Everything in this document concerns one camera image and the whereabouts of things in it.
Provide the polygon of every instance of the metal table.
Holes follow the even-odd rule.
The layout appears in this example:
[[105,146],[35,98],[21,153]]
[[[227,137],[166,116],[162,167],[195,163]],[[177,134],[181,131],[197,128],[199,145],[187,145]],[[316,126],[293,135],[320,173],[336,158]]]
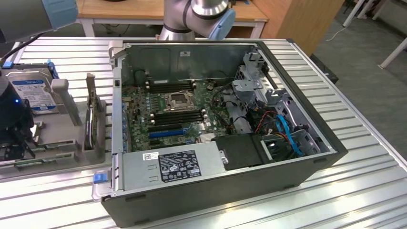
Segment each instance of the metal table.
[[[87,72],[93,72],[98,93],[110,100],[109,40],[113,38],[45,37],[15,56],[15,61],[45,62],[53,58],[61,77],[70,79],[70,93],[77,101],[86,99],[85,78]],[[265,42],[350,153],[300,187],[134,228],[406,227],[405,159],[300,47],[286,40]],[[107,122],[111,126],[111,116],[107,116]],[[107,164],[5,179],[0,183],[0,228],[117,228],[101,203],[91,198],[93,174],[103,167]]]

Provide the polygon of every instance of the circuit board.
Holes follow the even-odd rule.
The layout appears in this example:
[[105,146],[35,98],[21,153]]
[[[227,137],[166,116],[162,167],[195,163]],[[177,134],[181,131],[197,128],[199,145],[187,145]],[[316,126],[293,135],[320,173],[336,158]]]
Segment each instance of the circuit board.
[[[195,82],[197,87],[194,92],[175,92],[165,94],[154,94],[145,87],[126,86],[123,87],[123,103],[125,103],[125,114],[129,123],[129,150],[142,151],[155,148],[189,145],[197,143],[197,139],[202,134],[214,133],[215,136],[223,136],[235,132],[233,126],[221,125],[219,117],[230,121],[230,114],[227,108],[217,103],[217,106],[211,106],[211,100],[221,89],[215,87],[209,90],[209,81]],[[169,95],[178,95],[183,93],[190,96],[193,107],[191,110],[206,110],[207,117],[202,122],[181,123],[185,135],[159,137],[155,139],[150,138],[150,127],[155,124],[151,123],[153,113],[177,112],[169,109]]]

